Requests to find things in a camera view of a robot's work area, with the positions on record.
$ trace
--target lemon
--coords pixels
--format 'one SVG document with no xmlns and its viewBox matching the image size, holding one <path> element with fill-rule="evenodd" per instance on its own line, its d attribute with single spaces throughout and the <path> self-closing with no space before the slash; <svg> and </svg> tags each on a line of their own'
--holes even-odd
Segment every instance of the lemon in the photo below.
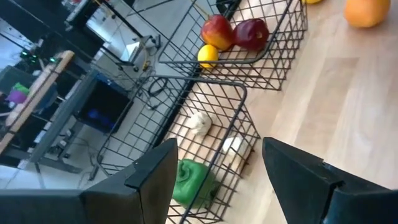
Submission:
<svg viewBox="0 0 398 224">
<path fill-rule="evenodd" d="M 315 4 L 320 1 L 322 1 L 322 0 L 302 0 L 303 3 L 307 3 L 307 4 Z"/>
<path fill-rule="evenodd" d="M 207 44 L 204 45 L 198 52 L 198 61 L 199 62 L 204 62 L 204 61 L 216 61 L 218 60 L 218 51 L 217 48 Z M 203 68 L 213 68 L 216 66 L 215 63 L 209 64 L 209 63 L 201 63 L 200 64 Z"/>
</svg>

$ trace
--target green toy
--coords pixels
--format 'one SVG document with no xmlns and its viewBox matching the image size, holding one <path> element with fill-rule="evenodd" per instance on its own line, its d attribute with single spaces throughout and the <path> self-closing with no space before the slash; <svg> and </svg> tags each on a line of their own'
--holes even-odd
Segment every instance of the green toy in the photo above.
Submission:
<svg viewBox="0 0 398 224">
<path fill-rule="evenodd" d="M 173 199 L 184 208 L 188 208 L 199 190 L 201 183 L 205 181 L 197 199 L 193 203 L 193 208 L 208 207 L 218 190 L 219 183 L 215 181 L 216 177 L 211 172 L 205 180 L 207 171 L 207 166 L 191 159 L 179 161 Z"/>
</svg>

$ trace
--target desk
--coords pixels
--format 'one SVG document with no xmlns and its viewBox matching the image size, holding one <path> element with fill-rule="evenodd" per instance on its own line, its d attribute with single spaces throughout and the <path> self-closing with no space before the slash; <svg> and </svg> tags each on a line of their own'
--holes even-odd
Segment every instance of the desk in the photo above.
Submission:
<svg viewBox="0 0 398 224">
<path fill-rule="evenodd" d="M 81 172 L 79 167 L 64 163 L 62 157 L 58 159 L 49 159 L 44 157 L 44 155 L 55 142 L 68 120 L 73 116 L 73 113 L 83 106 L 86 98 L 90 95 L 95 84 L 95 77 L 93 75 L 85 75 L 77 81 L 73 94 L 68 100 L 60 104 L 54 121 L 52 121 L 47 132 L 42 136 L 40 142 L 31 153 L 18 150 L 18 148 L 10 145 L 10 141 L 15 136 L 15 133 L 18 132 L 27 118 L 32 114 L 33 109 L 43 98 L 49 87 L 55 82 L 61 72 L 66 69 L 67 65 L 72 61 L 73 56 L 74 53 L 71 51 L 58 54 L 55 57 L 58 59 L 58 62 L 47 65 L 31 86 L 26 103 L 15 107 L 7 117 L 6 124 L 9 127 L 9 131 L 0 142 L 0 154 L 4 153 L 7 156 L 28 160 L 30 162 L 39 162 L 42 165 L 67 172 Z"/>
</svg>

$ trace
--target red apple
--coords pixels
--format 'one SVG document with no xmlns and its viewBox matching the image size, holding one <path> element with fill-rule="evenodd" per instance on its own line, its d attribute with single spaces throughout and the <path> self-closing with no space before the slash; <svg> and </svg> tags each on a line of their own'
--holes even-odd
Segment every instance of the red apple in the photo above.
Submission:
<svg viewBox="0 0 398 224">
<path fill-rule="evenodd" d="M 259 51 L 266 47 L 269 31 L 262 19 L 248 19 L 235 27 L 233 35 L 236 45 L 246 50 Z"/>
<path fill-rule="evenodd" d="M 222 15 L 213 15 L 201 28 L 201 37 L 206 44 L 220 50 L 228 50 L 233 44 L 233 31 L 229 21 Z"/>
</svg>

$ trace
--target black wire basket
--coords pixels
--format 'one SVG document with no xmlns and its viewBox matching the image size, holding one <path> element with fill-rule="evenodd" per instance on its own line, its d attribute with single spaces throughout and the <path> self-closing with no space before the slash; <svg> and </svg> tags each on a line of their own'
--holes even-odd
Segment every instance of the black wire basket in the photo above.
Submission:
<svg viewBox="0 0 398 224">
<path fill-rule="evenodd" d="M 242 169 L 259 142 L 245 99 L 246 88 L 238 83 L 148 77 L 126 107 L 131 107 L 126 117 L 135 119 L 125 120 L 118 132 L 108 136 L 99 164 L 112 175 L 162 141 L 177 138 L 178 159 L 206 166 L 208 178 L 202 180 L 191 203 L 182 206 L 171 201 L 167 223 L 220 222 Z M 190 129 L 190 117 L 197 113 L 211 119 L 205 136 L 195 135 Z"/>
<path fill-rule="evenodd" d="M 201 76 L 243 83 L 250 88 L 281 90 L 291 69 L 300 42 L 307 30 L 307 7 L 301 0 L 192 0 L 188 12 L 159 55 L 166 63 L 185 76 Z M 271 33 L 267 45 L 260 52 L 241 47 L 219 54 L 216 66 L 201 69 L 197 53 L 205 45 L 201 27 L 208 15 L 222 14 L 236 27 L 247 19 L 266 21 Z"/>
</svg>

